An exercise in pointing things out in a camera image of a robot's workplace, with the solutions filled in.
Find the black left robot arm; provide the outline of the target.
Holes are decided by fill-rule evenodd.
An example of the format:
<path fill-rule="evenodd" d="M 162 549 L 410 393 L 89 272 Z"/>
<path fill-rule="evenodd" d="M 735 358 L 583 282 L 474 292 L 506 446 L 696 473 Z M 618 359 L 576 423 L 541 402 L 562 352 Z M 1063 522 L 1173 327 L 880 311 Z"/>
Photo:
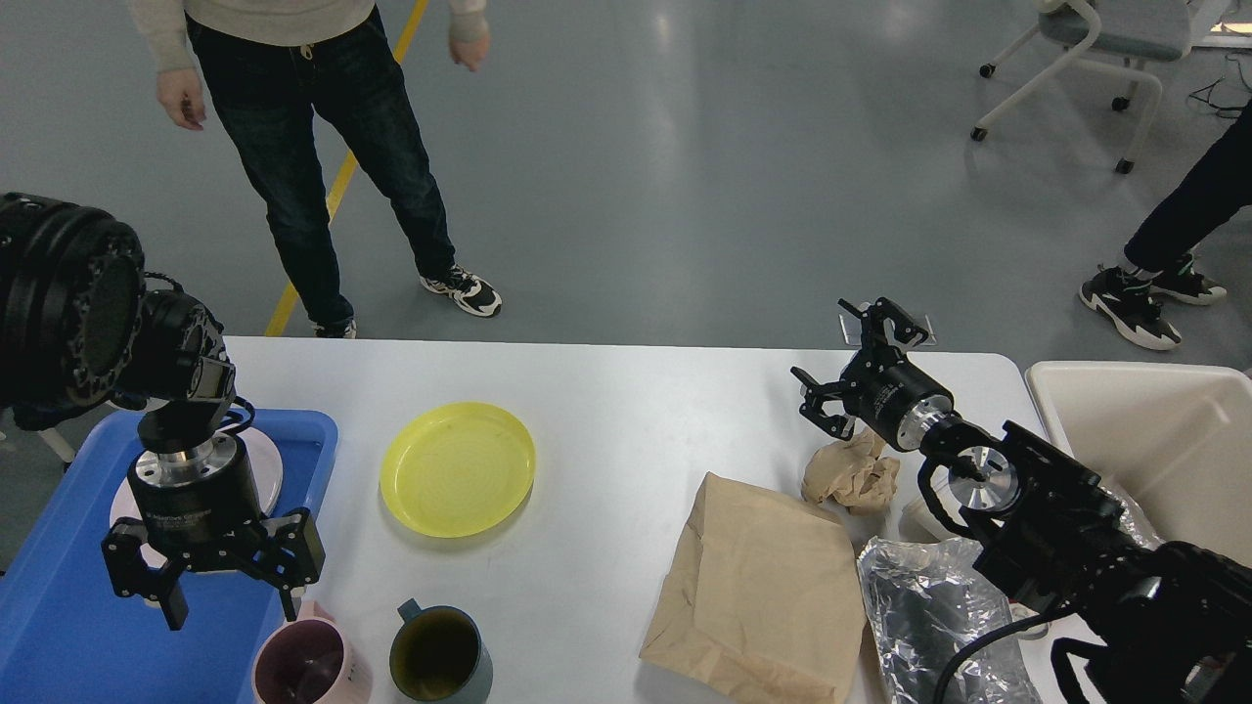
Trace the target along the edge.
<path fill-rule="evenodd" d="M 136 517 L 101 542 L 113 593 L 183 628 L 184 572 L 234 570 L 274 588 L 285 619 L 319 580 L 326 547 L 307 507 L 260 504 L 223 327 L 202 299 L 151 272 L 136 232 L 94 205 L 3 195 L 3 383 L 19 428 L 43 431 L 101 405 L 141 411 L 128 486 Z"/>

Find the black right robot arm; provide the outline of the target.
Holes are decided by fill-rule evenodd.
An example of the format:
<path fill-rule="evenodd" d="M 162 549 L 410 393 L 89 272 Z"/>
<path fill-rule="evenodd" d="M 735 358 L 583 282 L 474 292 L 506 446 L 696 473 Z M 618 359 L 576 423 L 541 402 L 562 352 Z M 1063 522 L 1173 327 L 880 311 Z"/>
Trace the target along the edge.
<path fill-rule="evenodd" d="M 881 297 L 843 308 L 860 348 L 838 380 L 800 367 L 800 413 L 849 440 L 863 420 L 900 452 L 916 451 L 921 499 L 949 531 L 978 541 L 974 567 L 1033 616 L 962 646 L 931 700 L 975 651 L 1027 628 L 1079 615 L 1098 644 L 1057 638 L 1050 666 L 1060 695 L 1084 701 L 1072 659 L 1084 660 L 1108 703 L 1247 703 L 1251 695 L 1251 577 L 1247 566 L 1184 541 L 1141 547 L 1101 479 L 1050 442 L 1005 423 L 994 438 L 967 422 L 952 392 L 918 370 L 906 348 L 926 339 Z"/>

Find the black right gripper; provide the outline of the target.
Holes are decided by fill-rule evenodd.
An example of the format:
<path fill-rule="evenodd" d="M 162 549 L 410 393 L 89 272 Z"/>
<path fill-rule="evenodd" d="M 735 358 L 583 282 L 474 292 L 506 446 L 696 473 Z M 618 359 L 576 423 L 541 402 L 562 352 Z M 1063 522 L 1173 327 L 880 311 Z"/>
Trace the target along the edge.
<path fill-rule="evenodd" d="M 861 418 L 895 450 L 920 450 L 926 432 L 957 413 L 952 392 L 906 358 L 908 349 L 931 339 L 931 329 L 886 297 L 861 304 L 840 298 L 839 306 L 858 319 L 860 348 L 831 382 L 791 367 L 803 387 L 800 415 L 840 441 L 851 440 Z M 843 413 L 828 413 L 835 401 Z"/>

